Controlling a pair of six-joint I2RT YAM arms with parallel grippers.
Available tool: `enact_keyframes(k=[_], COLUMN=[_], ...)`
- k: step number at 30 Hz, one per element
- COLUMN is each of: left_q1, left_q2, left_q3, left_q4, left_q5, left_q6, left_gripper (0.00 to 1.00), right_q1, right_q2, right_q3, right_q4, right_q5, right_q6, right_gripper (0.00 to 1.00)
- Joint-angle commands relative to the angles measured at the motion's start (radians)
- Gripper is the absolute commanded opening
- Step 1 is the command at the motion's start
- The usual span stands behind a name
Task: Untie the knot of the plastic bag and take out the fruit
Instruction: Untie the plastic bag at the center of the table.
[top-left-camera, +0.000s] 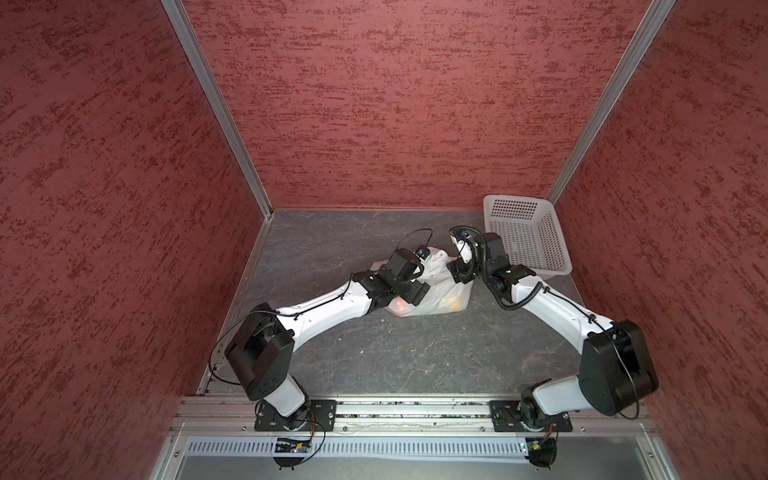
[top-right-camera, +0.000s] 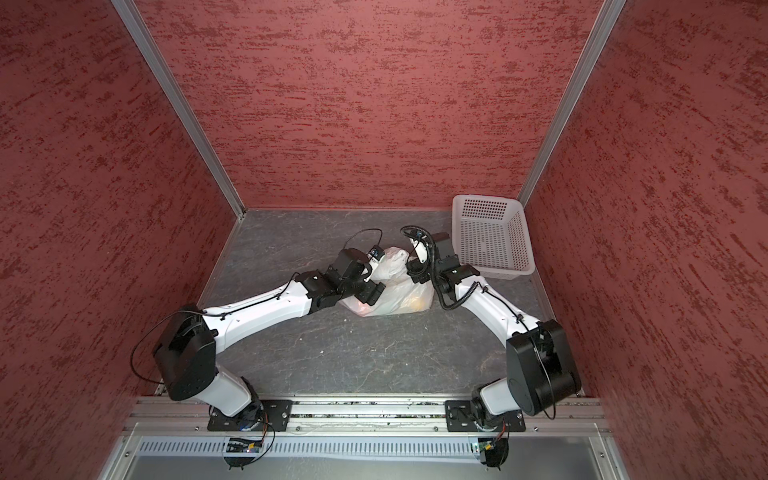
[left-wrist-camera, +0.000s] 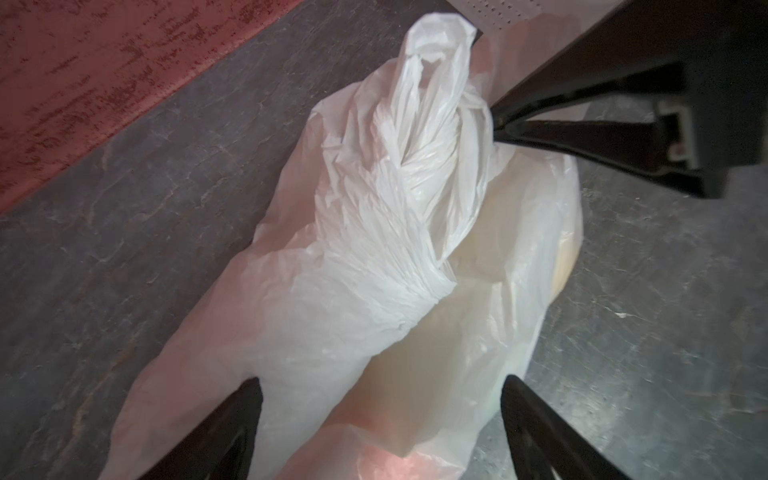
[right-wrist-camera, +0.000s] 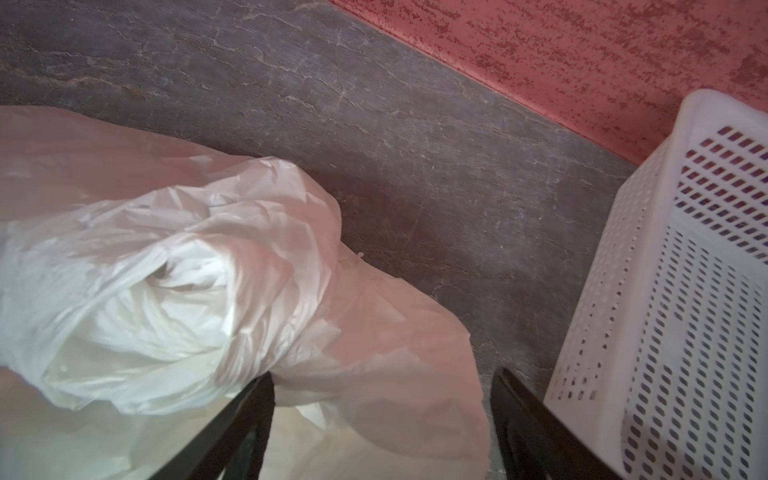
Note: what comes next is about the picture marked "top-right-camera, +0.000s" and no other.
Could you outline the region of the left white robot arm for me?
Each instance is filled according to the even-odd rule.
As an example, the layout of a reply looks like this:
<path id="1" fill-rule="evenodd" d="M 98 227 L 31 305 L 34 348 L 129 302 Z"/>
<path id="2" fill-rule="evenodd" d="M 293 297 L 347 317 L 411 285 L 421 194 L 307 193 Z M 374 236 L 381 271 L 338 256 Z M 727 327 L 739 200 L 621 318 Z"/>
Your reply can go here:
<path id="1" fill-rule="evenodd" d="M 338 276 L 318 270 L 295 273 L 286 284 L 232 304 L 195 305 L 169 316 L 152 355 L 168 397 L 209 407 L 210 431 L 260 431 L 274 426 L 269 410 L 249 381 L 227 370 L 217 357 L 236 343 L 281 322 L 305 317 L 355 297 L 374 305 L 386 286 L 366 274 Z"/>

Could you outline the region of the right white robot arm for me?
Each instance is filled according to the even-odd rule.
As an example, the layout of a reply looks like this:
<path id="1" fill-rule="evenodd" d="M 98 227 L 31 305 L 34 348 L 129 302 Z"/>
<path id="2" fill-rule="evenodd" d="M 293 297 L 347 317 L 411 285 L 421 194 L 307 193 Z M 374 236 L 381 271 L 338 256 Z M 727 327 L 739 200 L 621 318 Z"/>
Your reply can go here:
<path id="1" fill-rule="evenodd" d="M 565 329 L 555 320 L 542 321 L 504 298 L 479 271 L 450 261 L 417 258 L 406 263 L 415 283 L 430 283 L 441 306 L 465 308 L 477 317 L 505 347 L 506 376 L 472 393 L 469 416 L 482 430 L 502 427 L 510 414 L 554 419 L 557 404 L 578 393 L 582 381 Z"/>

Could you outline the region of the white plastic bag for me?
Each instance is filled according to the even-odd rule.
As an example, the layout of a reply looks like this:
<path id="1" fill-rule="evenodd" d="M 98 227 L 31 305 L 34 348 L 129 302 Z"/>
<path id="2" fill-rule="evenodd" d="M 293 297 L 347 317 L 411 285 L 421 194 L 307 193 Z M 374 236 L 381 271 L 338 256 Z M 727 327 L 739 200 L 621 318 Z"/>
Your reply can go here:
<path id="1" fill-rule="evenodd" d="M 414 283 L 407 274 L 406 264 L 410 254 L 399 247 L 384 250 L 384 257 L 373 272 L 371 279 L 385 286 L 374 305 L 348 297 L 340 303 L 359 317 L 391 316 L 418 313 L 428 310 L 434 298 L 429 283 Z"/>

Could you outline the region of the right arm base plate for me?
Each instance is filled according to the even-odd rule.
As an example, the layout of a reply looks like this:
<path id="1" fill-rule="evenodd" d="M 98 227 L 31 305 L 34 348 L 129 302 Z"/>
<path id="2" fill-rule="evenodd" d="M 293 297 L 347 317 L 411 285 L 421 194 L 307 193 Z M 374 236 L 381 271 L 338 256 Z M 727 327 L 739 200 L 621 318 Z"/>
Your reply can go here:
<path id="1" fill-rule="evenodd" d="M 444 409 L 449 432 L 519 433 L 526 430 L 520 410 L 491 414 L 477 399 L 447 400 Z"/>

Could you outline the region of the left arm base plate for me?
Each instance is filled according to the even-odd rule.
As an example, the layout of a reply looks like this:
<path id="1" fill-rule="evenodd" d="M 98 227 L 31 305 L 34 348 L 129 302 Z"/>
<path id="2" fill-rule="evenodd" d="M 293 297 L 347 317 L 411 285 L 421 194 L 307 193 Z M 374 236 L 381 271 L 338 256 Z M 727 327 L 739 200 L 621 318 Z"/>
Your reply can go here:
<path id="1" fill-rule="evenodd" d="M 228 417 L 213 406 L 209 407 L 207 430 L 211 432 L 262 432 L 287 429 L 292 407 L 291 400 L 258 400 L 246 406 L 240 413 Z"/>

